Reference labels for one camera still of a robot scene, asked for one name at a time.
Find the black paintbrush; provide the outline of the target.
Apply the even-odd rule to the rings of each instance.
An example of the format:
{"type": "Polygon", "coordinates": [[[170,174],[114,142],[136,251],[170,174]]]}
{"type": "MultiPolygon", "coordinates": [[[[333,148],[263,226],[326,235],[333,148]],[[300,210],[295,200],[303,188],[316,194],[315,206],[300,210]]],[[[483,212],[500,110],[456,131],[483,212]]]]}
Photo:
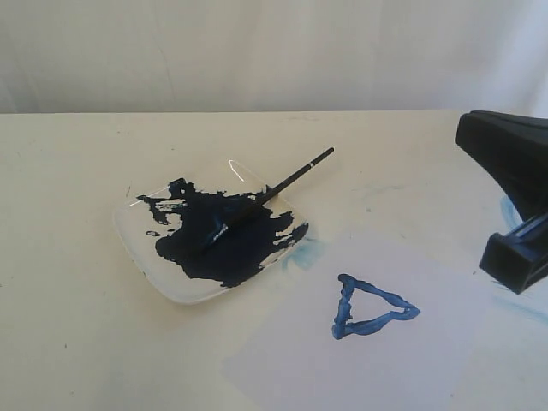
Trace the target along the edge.
{"type": "Polygon", "coordinates": [[[208,249],[213,247],[218,241],[226,235],[229,231],[237,229],[251,219],[254,214],[267,202],[278,196],[284,189],[303,177],[308,171],[312,170],[320,162],[328,158],[335,148],[329,147],[325,151],[321,152],[316,158],[310,160],[308,163],[300,167],[297,171],[290,176],[279,182],[275,187],[268,188],[262,195],[256,198],[250,205],[240,209],[235,215],[229,219],[225,219],[221,222],[220,226],[211,232],[206,239],[197,245],[192,251],[194,254],[205,253],[208,249]]]}

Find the white paper sheet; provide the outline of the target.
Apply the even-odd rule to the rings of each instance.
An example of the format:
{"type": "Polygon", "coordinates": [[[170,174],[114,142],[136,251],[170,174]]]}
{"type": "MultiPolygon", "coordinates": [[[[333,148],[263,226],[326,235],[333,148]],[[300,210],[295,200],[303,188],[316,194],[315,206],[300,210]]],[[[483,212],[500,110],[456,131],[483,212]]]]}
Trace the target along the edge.
{"type": "Polygon", "coordinates": [[[547,293],[479,270],[485,241],[337,238],[229,357],[264,410],[544,410],[547,293]]]}

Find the white square paint plate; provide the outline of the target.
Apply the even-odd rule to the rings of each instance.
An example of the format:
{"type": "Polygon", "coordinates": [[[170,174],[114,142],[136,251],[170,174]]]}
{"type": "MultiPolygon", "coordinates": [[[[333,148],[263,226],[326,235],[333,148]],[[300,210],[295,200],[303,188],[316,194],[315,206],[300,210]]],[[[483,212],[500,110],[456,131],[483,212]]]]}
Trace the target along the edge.
{"type": "Polygon", "coordinates": [[[306,218],[277,196],[204,253],[196,253],[206,235],[269,188],[245,165],[225,159],[135,196],[115,209],[114,223],[131,259],[160,294],[196,304],[257,276],[307,234],[306,218]]]}

